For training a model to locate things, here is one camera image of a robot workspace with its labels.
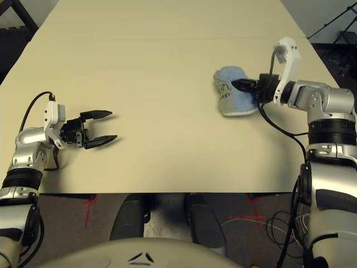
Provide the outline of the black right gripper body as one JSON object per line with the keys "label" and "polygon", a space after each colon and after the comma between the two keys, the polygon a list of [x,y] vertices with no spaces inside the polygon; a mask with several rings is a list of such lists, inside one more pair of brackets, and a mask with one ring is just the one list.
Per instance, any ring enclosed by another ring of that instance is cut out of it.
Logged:
{"label": "black right gripper body", "polygon": [[271,102],[279,82],[278,74],[261,73],[253,88],[255,101],[262,104]]}

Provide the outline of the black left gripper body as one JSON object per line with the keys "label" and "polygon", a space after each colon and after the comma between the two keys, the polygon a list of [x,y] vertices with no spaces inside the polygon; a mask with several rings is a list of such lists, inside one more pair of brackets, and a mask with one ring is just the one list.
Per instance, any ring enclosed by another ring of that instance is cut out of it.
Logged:
{"label": "black left gripper body", "polygon": [[84,127],[86,119],[78,117],[67,120],[62,126],[60,135],[66,144],[74,143],[77,147],[86,147],[89,142],[89,131]]}

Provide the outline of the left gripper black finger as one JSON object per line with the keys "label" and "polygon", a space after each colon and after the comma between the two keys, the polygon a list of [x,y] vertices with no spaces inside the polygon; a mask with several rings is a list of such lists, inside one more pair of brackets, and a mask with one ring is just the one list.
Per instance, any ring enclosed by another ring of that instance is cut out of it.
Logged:
{"label": "left gripper black finger", "polygon": [[101,119],[107,116],[110,116],[112,114],[111,111],[106,111],[106,110],[92,110],[92,111],[87,111],[87,112],[81,112],[80,113],[80,118],[82,121],[86,121],[89,119]]}
{"label": "left gripper black finger", "polygon": [[101,136],[97,137],[93,140],[85,141],[83,143],[83,148],[85,149],[93,149],[99,146],[103,146],[113,140],[115,140],[118,136],[117,135],[106,135],[106,136]]}

